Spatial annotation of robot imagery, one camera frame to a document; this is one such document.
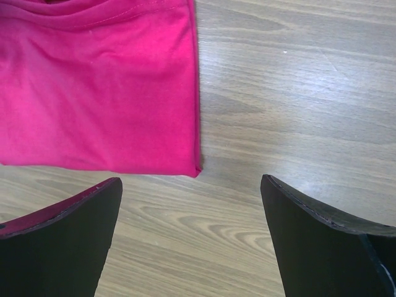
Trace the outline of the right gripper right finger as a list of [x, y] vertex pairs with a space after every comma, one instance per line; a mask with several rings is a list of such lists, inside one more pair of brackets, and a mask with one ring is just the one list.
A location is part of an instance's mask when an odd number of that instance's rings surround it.
[[260, 191], [286, 296], [395, 296], [395, 227], [265, 174]]

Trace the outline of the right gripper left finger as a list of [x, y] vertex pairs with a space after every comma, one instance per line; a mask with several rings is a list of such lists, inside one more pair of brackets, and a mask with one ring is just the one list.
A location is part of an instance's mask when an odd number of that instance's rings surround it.
[[1, 296], [94, 296], [123, 193], [120, 178], [1, 223]]

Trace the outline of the pink t shirt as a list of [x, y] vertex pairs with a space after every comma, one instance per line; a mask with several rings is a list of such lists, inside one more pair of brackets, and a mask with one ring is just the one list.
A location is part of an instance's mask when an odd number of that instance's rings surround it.
[[2, 1], [1, 163], [196, 177], [193, 1]]

